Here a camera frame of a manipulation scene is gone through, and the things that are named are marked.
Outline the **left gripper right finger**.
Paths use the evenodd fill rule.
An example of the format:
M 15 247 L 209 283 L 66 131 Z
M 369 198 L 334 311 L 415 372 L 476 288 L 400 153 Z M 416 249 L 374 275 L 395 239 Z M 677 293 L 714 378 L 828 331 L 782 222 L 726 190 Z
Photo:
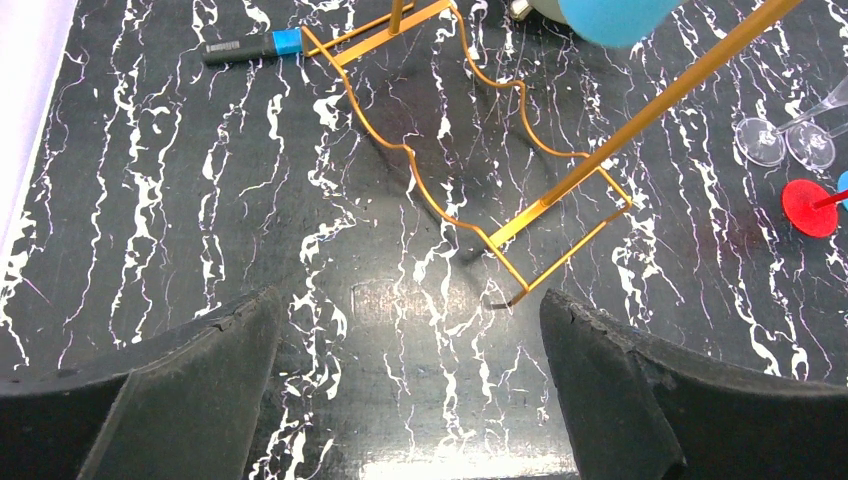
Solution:
M 558 291 L 541 336 L 584 479 L 843 479 L 847 391 L 698 354 Z

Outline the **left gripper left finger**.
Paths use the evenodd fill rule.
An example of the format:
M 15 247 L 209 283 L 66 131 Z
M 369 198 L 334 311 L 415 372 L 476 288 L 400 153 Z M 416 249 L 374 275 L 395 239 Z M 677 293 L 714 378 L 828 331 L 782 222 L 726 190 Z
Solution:
M 267 286 L 120 351 L 1 383 L 5 479 L 238 479 L 282 326 Z

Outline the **red wine glass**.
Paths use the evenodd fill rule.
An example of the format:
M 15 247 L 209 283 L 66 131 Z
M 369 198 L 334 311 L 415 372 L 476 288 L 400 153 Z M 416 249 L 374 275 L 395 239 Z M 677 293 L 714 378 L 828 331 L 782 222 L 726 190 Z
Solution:
M 837 204 L 846 199 L 846 190 L 830 194 L 811 180 L 796 179 L 783 188 L 781 207 L 792 226 L 801 233 L 826 238 L 837 229 Z

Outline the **clear wine glass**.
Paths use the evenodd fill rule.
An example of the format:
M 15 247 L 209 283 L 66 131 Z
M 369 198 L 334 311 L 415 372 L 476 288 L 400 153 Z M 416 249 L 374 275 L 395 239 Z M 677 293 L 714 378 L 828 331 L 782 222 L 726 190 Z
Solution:
M 824 130 L 812 122 L 812 118 L 824 112 L 845 107 L 846 101 L 822 101 L 784 127 L 786 147 L 793 158 L 811 171 L 830 167 L 835 160 L 836 149 L 833 139 L 847 131 L 847 124 Z

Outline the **gold wire wine glass rack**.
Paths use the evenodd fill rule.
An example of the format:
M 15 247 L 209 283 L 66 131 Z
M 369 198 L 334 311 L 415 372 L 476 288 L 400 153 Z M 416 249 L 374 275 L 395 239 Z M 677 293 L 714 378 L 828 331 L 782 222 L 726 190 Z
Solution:
M 588 85 L 567 95 L 564 75 L 543 66 L 549 43 L 535 55 L 530 78 L 520 65 L 489 66 L 474 2 L 395 1 L 334 38 L 320 37 L 311 23 L 295 37 L 303 55 L 325 61 L 335 77 L 315 102 L 323 126 L 346 126 L 396 161 L 408 192 L 440 230 L 430 252 L 401 251 L 404 276 L 424 281 L 441 258 L 436 278 L 449 299 L 453 271 L 481 261 L 513 284 L 495 297 L 497 307 L 510 309 L 598 233 L 566 224 L 565 240 L 541 266 L 523 232 L 583 185 L 598 186 L 610 217 L 622 216 L 633 201 L 609 160 L 792 8 L 790 1 L 758 2 L 614 134 L 591 141 L 579 139 L 583 121 L 603 109 L 624 111 L 626 94 L 598 98 Z

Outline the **blue front wine glass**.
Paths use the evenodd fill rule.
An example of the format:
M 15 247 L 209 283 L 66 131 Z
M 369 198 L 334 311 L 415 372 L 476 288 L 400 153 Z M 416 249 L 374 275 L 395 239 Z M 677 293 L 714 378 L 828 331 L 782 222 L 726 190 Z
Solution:
M 843 192 L 848 190 L 848 171 L 845 170 L 838 178 L 837 181 L 837 192 Z M 840 205 L 845 211 L 848 211 L 848 199 L 844 199 L 840 202 Z

